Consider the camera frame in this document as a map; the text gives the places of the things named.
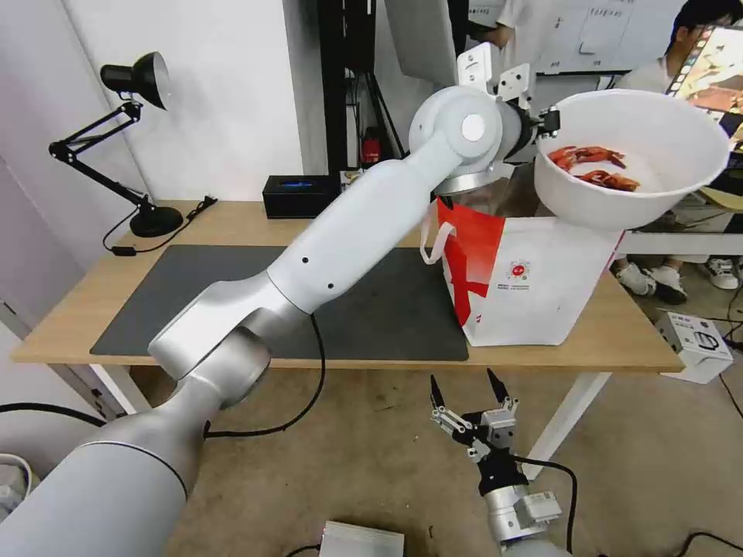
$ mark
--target white sneaker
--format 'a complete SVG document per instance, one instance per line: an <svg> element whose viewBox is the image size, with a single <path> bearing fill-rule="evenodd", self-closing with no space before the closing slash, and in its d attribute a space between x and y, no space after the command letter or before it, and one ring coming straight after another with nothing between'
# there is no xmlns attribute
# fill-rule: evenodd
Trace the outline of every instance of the white sneaker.
<svg viewBox="0 0 743 557"><path fill-rule="evenodd" d="M709 258L702 269L709 276L710 282L719 289L736 290L740 284L730 259Z"/></svg>
<svg viewBox="0 0 743 557"><path fill-rule="evenodd" d="M656 294L663 302L677 306L689 299L681 286L681 275L673 267L662 265L650 269L648 273L656 280Z"/></svg>
<svg viewBox="0 0 743 557"><path fill-rule="evenodd" d="M656 281L634 263L619 269L615 276L619 284L637 296L652 296L656 292Z"/></svg>

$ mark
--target red crayfish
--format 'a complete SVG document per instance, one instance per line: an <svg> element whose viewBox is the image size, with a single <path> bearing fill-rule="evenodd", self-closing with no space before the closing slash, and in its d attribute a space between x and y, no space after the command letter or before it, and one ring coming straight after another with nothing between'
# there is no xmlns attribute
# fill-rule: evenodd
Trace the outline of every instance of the red crayfish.
<svg viewBox="0 0 743 557"><path fill-rule="evenodd" d="M576 164L582 162L601 162L609 161L619 168L627 168L622 162L625 156L619 151L612 151L597 145L591 147L576 147L568 145L550 153L550 160L554 162L565 172L569 172ZM584 182L592 183L595 186L602 186L611 190L621 190L633 192L639 188L639 182L629 179L626 176L615 173L610 174L605 170L594 170L582 176L576 176Z"/></svg>

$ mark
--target gray floor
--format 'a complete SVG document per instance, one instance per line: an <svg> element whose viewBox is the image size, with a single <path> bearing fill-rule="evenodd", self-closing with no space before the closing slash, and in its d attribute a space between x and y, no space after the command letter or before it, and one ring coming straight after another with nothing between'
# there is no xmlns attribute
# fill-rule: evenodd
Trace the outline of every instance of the gray floor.
<svg viewBox="0 0 743 557"><path fill-rule="evenodd" d="M730 295L693 269L687 289L692 300L679 311L724 315ZM653 314L659 304L642 305ZM741 359L725 377L743 402ZM454 410L492 405L484 374L437 378ZM533 444L574 378L502 376L522 400L519 452ZM214 427L282 422L306 403L316 381L314 373L271 373ZM400 531L409 557L497 555L477 470L429 420L428 393L423 372L330 372L315 409L289 431L209 441L168 555L281 557L318 542L328 519ZM555 455L580 481L575 555L675 555L695 528L743 543L742 434L743 420L717 380L700 386L645 375L612 378ZM547 470L536 488L554 490L567 509L569 481L560 472ZM564 519L550 537L564 542ZM735 555L713 542L695 544L692 557Z"/></svg>

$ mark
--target black desk lamp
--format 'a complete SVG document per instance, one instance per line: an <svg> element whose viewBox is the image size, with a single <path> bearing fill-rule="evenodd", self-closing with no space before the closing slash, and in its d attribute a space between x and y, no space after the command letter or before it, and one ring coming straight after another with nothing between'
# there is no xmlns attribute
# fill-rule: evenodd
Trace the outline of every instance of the black desk lamp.
<svg viewBox="0 0 743 557"><path fill-rule="evenodd" d="M77 158L83 151L139 121L142 103L134 100L135 93L156 107L166 110L166 102L170 96L170 82L165 60L160 53L154 52L145 54L131 67L107 64L101 68L101 80L108 89L118 93L118 96L125 101L124 104L70 137L52 143L49 146L49 153L55 159L72 166L88 178L94 179L135 204L138 209L137 214L129 221L129 227L135 236L155 237L173 232L183 223L183 215L178 210L154 205L146 194L115 182ZM125 114L129 120L108 132L84 136L119 114Z"/></svg>

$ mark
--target paper bag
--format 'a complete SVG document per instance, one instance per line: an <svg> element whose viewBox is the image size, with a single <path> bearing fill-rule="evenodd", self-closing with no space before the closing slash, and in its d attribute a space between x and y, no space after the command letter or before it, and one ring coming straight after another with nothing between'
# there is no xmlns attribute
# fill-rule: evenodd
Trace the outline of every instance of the paper bag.
<svg viewBox="0 0 743 557"><path fill-rule="evenodd" d="M423 247L433 223L431 254ZM470 344L561 344L573 329L622 232L596 231L557 217L491 217L461 205L432 204L421 255L443 256L454 312Z"/></svg>

